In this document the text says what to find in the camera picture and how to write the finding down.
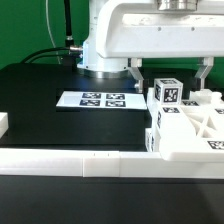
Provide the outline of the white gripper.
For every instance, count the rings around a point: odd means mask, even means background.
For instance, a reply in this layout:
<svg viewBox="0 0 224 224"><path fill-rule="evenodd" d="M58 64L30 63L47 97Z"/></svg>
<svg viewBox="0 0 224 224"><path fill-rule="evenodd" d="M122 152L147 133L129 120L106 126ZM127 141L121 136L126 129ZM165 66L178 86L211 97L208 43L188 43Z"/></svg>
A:
<svg viewBox="0 0 224 224"><path fill-rule="evenodd" d="M199 59L198 88L224 56L224 0L196 0L196 9L161 10L158 0L109 0L100 10L96 51L104 58L130 58L128 70L143 92L139 58Z"/></svg>

